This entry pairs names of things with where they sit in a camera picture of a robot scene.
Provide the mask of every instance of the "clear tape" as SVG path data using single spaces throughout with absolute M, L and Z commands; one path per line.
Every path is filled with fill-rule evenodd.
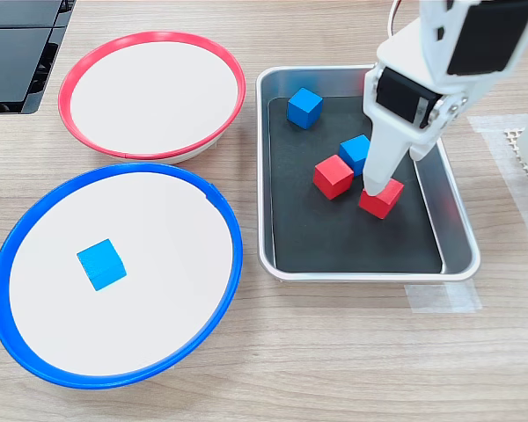
M 511 135 L 507 130 L 505 136 L 506 127 L 525 127 L 528 114 L 472 116 L 468 119 L 473 130 L 480 133 L 487 143 L 528 229 L 528 169 L 524 168 L 517 157 L 516 144 L 511 146 L 510 143 L 513 142 L 509 140 L 514 139 L 519 132 Z
M 482 308 L 473 280 L 405 285 L 415 314 L 472 314 Z

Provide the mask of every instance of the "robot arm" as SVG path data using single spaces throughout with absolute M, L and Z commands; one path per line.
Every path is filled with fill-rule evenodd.
M 373 123 L 366 192 L 383 191 L 407 152 L 422 159 L 527 44 L 528 0 L 421 0 L 420 17 L 379 46 L 365 77 L 363 111 Z

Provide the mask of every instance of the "wooden table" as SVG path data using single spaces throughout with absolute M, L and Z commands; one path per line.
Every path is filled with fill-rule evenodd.
M 416 7 L 404 2 L 397 27 Z M 0 115 L 0 246 L 42 195 L 116 162 L 61 123 L 56 96 L 70 67 L 115 37 L 180 30 L 223 44 L 246 72 L 245 106 L 218 148 L 184 163 L 234 208 L 243 277 L 201 347 L 126 388 L 57 387 L 0 344 L 0 421 L 528 421 L 528 231 L 466 117 L 444 144 L 482 251 L 482 311 L 414 314 L 401 285 L 280 284 L 256 258 L 255 78 L 276 65 L 374 62 L 389 8 L 378 0 L 77 3 L 40 110 Z M 528 113 L 528 51 L 470 113 Z

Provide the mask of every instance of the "wooden block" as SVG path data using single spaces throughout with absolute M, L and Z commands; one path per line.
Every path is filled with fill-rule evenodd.
M 360 135 L 341 143 L 338 155 L 354 171 L 354 177 L 362 174 L 369 149 L 370 140 L 366 135 Z
M 301 88 L 288 102 L 288 120 L 308 129 L 319 118 L 322 109 L 323 98 Z
M 352 186 L 354 172 L 339 156 L 330 156 L 315 166 L 313 183 L 332 200 Z
M 403 187 L 402 183 L 392 178 L 378 196 L 369 196 L 364 189 L 359 206 L 383 220 L 399 200 Z

